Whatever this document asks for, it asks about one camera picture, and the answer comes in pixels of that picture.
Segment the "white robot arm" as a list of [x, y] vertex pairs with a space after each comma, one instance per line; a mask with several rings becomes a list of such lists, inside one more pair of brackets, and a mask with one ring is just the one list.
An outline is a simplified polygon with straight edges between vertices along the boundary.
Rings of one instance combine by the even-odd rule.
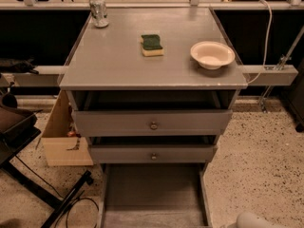
[[287, 226], [272, 223], [263, 217], [251, 212], [242, 212], [237, 216], [235, 223], [227, 228], [288, 228]]

